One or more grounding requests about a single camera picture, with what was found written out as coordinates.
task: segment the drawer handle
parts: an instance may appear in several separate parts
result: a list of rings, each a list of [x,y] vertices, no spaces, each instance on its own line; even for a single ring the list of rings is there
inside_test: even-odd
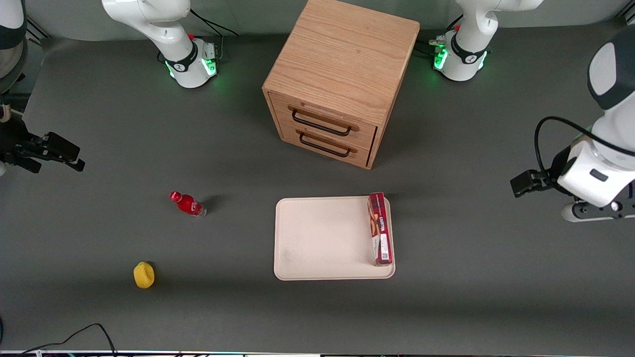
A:
[[[350,126],[349,126],[348,129],[346,129],[346,131],[337,131],[337,130],[333,130],[331,128],[327,128],[325,126],[321,126],[319,124],[311,123],[310,121],[306,121],[306,120],[300,119],[300,118],[295,116],[296,114],[298,114],[298,111],[296,109],[294,109],[293,112],[291,113],[291,117],[293,118],[294,121],[296,121],[296,122],[298,122],[300,124],[308,125],[308,126],[310,126],[312,128],[315,128],[315,129],[324,130],[327,133],[339,135],[341,137],[345,137],[346,135],[351,133],[351,129],[352,128]]]
[[[313,144],[312,142],[308,142],[308,141],[304,140],[303,138],[304,138],[304,133],[300,133],[300,142],[301,143],[303,143],[306,146],[311,146],[311,147],[313,147],[315,149],[328,152],[331,155],[335,155],[335,156],[339,156],[341,158],[345,158],[351,153],[351,149],[346,150],[346,153],[342,154],[341,152],[337,152],[337,151],[334,151],[334,150],[331,150],[331,149],[327,149],[325,147],[321,147],[320,145]]]

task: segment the red bottle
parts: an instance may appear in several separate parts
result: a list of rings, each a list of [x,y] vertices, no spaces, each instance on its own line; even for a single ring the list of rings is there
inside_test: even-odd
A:
[[[170,199],[177,203],[179,210],[196,217],[196,219],[201,219],[207,214],[207,208],[188,194],[174,191],[170,194]]]

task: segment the black cable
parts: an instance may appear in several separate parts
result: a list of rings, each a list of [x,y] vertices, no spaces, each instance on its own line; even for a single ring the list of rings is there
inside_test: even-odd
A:
[[[463,18],[463,14],[461,14],[461,16],[457,17],[457,19],[456,19],[456,20],[452,21],[452,23],[446,27],[445,31],[449,31],[449,30],[452,28],[452,26],[456,25],[456,24],[457,24],[457,22],[458,22],[460,19],[462,19],[462,18]]]
[[[31,22],[31,20],[29,20],[29,19],[27,19],[27,22],[28,22],[31,26],[33,26],[33,28],[34,28],[35,30],[37,30],[39,33],[41,33],[41,34],[42,34],[42,36],[44,36],[44,38],[47,38],[47,37],[48,37],[48,36],[44,33],[44,31],[42,31],[42,30],[41,30],[41,29],[40,29],[40,28],[39,28],[39,27],[38,27],[38,26],[37,26],[34,22]]]
[[[223,59],[223,54],[225,53],[225,36],[220,33],[219,30],[216,29],[216,27],[212,26],[212,24],[214,24],[214,22],[211,22],[203,17],[200,17],[196,12],[194,12],[194,10],[191,10],[192,14],[194,14],[194,16],[198,17],[199,19],[201,19],[201,21],[203,21],[203,23],[205,25],[207,25],[209,28],[211,28],[212,30],[214,30],[219,36],[220,36],[220,55],[218,56],[218,60]]]
[[[226,31],[229,31],[229,32],[233,33],[234,35],[238,36],[238,33],[237,33],[236,31],[231,30],[231,29],[228,29],[228,28],[226,28],[225,26],[223,26],[223,25],[219,25],[219,24],[217,24],[217,23],[215,23],[215,22],[209,21],[208,19],[206,19],[206,18],[202,17],[201,15],[197,14],[197,13],[196,13],[196,11],[194,11],[194,10],[192,10],[192,9],[190,9],[190,12],[192,13],[192,15],[194,15],[194,16],[196,16],[196,17],[200,18],[202,21],[204,21],[204,22],[208,22],[208,23],[210,23],[210,24],[212,24],[212,25],[214,25],[214,26],[218,26],[218,27],[220,27],[221,29],[226,30]]]
[[[542,118],[542,120],[540,120],[538,122],[538,125],[536,125],[536,130],[533,133],[533,147],[536,150],[536,160],[538,161],[538,166],[540,167],[540,172],[542,173],[542,175],[546,178],[546,182],[549,186],[553,187],[553,182],[551,181],[551,179],[549,178],[548,174],[547,174],[547,170],[545,169],[545,165],[542,163],[542,156],[540,155],[540,148],[539,148],[539,144],[538,144],[538,137],[540,135],[540,128],[542,127],[542,125],[549,120],[553,120],[553,121],[559,121],[560,123],[564,123],[567,124],[568,126],[571,126],[572,128],[576,129],[577,131],[579,131],[580,133],[583,133],[584,135],[588,136],[589,138],[599,142],[600,144],[613,149],[621,154],[625,154],[628,156],[635,156],[635,151],[630,151],[627,149],[623,149],[615,144],[611,144],[609,142],[607,142],[606,140],[599,138],[597,135],[591,133],[589,130],[586,130],[585,128],[579,126],[578,124],[574,123],[573,121],[561,118],[561,117],[557,117],[557,116],[548,116],[546,118]]]
[[[34,39],[32,39],[32,38],[30,38],[30,39],[29,39],[29,42],[32,42],[32,43],[34,43],[34,44],[36,44],[36,45],[38,45],[38,46],[42,47],[42,45],[41,45],[39,42],[37,42],[36,40],[34,40]]]
[[[429,52],[425,52],[424,50],[420,50],[418,49],[416,46],[413,47],[413,49],[423,55],[425,55],[426,57],[430,57],[430,53]]]
[[[112,343],[112,340],[110,339],[110,335],[108,334],[108,332],[106,332],[106,329],[104,328],[104,326],[102,326],[101,323],[92,323],[84,328],[82,328],[79,331],[74,332],[72,335],[68,336],[64,341],[62,342],[54,342],[54,343],[50,343],[50,344],[43,344],[42,346],[37,346],[37,347],[33,347],[31,349],[28,349],[20,354],[18,354],[18,356],[24,356],[25,354],[29,353],[29,352],[33,352],[33,351],[37,351],[38,349],[42,349],[42,348],[46,348],[46,347],[50,347],[50,346],[61,346],[63,344],[65,344],[66,342],[68,342],[70,339],[72,339],[73,337],[75,337],[75,335],[77,335],[78,333],[87,330],[90,327],[93,326],[99,326],[99,328],[102,329],[102,332],[104,333],[104,335],[106,336],[106,339],[108,340],[108,345],[110,345],[110,350],[112,351],[112,355],[116,356],[116,349],[115,349],[115,345]]]
[[[38,42],[40,42],[40,38],[39,38],[39,37],[37,37],[37,36],[33,33],[33,31],[29,30],[28,28],[27,28],[27,31],[29,32],[29,34],[31,34],[31,36],[35,37],[35,39],[37,39],[37,41],[38,41]]]

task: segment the wood grain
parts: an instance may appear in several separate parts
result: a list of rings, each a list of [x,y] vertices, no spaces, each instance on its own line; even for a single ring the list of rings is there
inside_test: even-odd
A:
[[[330,138],[323,137],[322,135],[318,135],[315,133],[308,133],[304,130],[299,130],[298,128],[292,126],[281,125],[280,129],[283,133],[282,139],[283,141],[293,144],[295,146],[299,146],[303,149],[307,149],[318,154],[328,156],[329,158],[333,158],[339,161],[343,161],[345,163],[349,163],[351,165],[355,165],[361,168],[367,168],[366,162],[368,161],[368,155],[370,150],[368,148],[358,147],[355,145],[345,145],[340,142],[336,142]],[[340,156],[329,154],[323,150],[316,149],[314,147],[308,146],[300,142],[300,134],[304,133],[304,140],[310,143],[319,145],[324,147],[325,149],[330,149],[341,154],[345,154],[350,150],[350,153],[347,157],[341,158]]]
[[[309,0],[264,88],[382,126],[418,30],[412,20]]]
[[[323,112],[318,113],[317,111],[305,109],[305,106],[303,106],[298,100],[294,100],[293,98],[285,98],[281,95],[275,94],[271,94],[270,98],[279,125],[294,126],[308,133],[315,133],[317,135],[330,138],[337,142],[352,144],[370,149],[373,138],[375,137],[376,126],[359,122],[353,123],[352,121],[345,118],[333,118],[332,116],[327,115]],[[296,118],[298,119],[324,126],[326,128],[339,132],[345,132],[349,127],[351,128],[351,130],[348,135],[343,137],[340,135],[329,133],[324,130],[320,130],[315,127],[311,127],[309,125],[298,123],[297,121],[293,120],[292,114],[294,109],[297,111]]]
[[[327,156],[302,145],[295,130],[355,147],[354,163],[342,161],[370,169],[418,31],[417,22],[404,18],[309,0],[262,87],[281,138]],[[311,123],[351,132],[341,137],[297,123],[293,109]]]

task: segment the white tray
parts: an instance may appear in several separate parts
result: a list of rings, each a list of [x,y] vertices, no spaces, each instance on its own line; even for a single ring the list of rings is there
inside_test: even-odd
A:
[[[395,273],[391,206],[385,199],[392,264],[375,266],[368,196],[285,198],[276,206],[274,273],[280,280],[387,279]]]

